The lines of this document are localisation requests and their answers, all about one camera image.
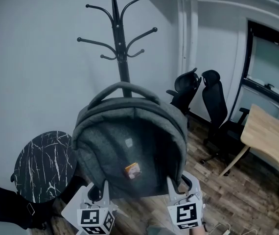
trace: backpack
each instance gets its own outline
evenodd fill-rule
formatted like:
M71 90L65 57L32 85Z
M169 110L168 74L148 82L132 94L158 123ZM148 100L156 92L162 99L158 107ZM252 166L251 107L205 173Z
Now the backpack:
M143 97L105 99L117 89ZM186 163L186 118L154 93L127 82L100 92L78 114L72 149L98 189L111 198L167 194L166 177L179 185Z

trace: chair backrest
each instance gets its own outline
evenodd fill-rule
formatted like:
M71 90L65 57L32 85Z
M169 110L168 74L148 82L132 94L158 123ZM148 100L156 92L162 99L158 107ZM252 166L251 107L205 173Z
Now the chair backrest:
M184 115L189 111L189 104L193 100L202 78L198 78L194 70L182 74L174 83L174 88L178 92L171 101L171 104L178 108Z
M203 100L209 113L212 127L217 130L228 115L220 75L215 70L208 70L202 76L205 84Z

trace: round table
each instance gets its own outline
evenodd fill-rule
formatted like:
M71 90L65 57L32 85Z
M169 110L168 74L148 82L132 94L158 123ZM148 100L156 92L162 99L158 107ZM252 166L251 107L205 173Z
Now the round table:
M21 151L13 178L18 192L33 203L58 197L70 183L77 160L71 136L61 131L43 133Z

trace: black coat rack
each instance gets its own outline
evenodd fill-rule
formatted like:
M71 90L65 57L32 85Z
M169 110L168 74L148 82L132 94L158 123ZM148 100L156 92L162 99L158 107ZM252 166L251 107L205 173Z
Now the black coat rack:
M113 16L110 15L110 13L101 8L101 7L97 7L97 6L93 6L93 5L89 5L86 4L86 8L92 8L92 9L98 9L101 10L103 12L105 12L107 14L107 16L110 19L111 25L112 25L112 31L114 34L114 41L115 41L115 49L112 48L111 46L101 43L101 42L96 42L96 41L92 41L92 40L87 40L87 39L83 39L83 38L78 38L77 41L78 42L85 42L85 43L90 43L90 44L94 44L94 45L101 45L104 47L107 47L108 49L110 49L115 57L111 58L111 57L107 57L104 55L100 55L101 58L105 58L108 60L115 60L117 59L118 62L118 67L119 67L119 73L120 73L120 80L124 81L124 82L130 82L130 75L129 75L129 67L128 67L128 60L127 57L136 57L138 55L140 55L141 53L144 52L144 49L141 49L139 52L137 52L134 55L129 55L128 51L130 46L137 41L138 39L141 39L147 35L149 35L150 33L156 32L157 28L152 28L151 30L139 35L138 37L134 38L127 46L125 43L125 37L124 37L124 29L123 29L123 15L125 10L133 3L137 2L139 0L134 0L132 2L130 2L129 4L127 4L124 9L122 10L121 16L119 15L119 9L118 9L118 5L116 3L116 0L112 0L112 13ZM124 97L132 97L132 94L129 90L124 89L123 90L123 96Z

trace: black office chair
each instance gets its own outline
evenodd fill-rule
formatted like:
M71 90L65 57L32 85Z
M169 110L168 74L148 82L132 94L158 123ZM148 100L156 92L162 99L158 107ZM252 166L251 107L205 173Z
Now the black office chair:
M249 110L240 108L243 115L238 123L228 120L222 124L228 115L228 109L223 96L220 75L215 70L208 70L202 76L205 84L203 100L211 119L208 138L204 140L204 145L210 142L220 150L211 157L201 160L200 163L204 165L207 161L219 156L227 166L229 164L229 154L237 155L244 147L240 137L244 129L242 123Z
M167 90L166 92L173 96L171 104L177 107L184 115L189 112L189 104L194 98L202 78L198 78L195 71L197 68L190 72L184 73L179 76L174 83L176 90Z

